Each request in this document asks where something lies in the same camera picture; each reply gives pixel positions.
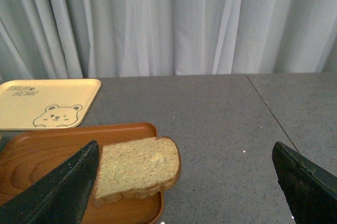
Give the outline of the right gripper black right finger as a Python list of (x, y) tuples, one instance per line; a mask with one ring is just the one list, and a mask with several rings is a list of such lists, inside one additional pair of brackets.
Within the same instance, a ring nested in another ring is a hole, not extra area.
[(336, 223), (336, 176), (279, 141), (272, 160), (296, 223)]

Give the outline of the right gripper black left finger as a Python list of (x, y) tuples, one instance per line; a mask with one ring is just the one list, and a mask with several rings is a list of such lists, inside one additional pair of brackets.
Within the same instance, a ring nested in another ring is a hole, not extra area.
[(92, 140), (1, 206), (1, 223), (81, 223), (95, 183), (100, 150)]

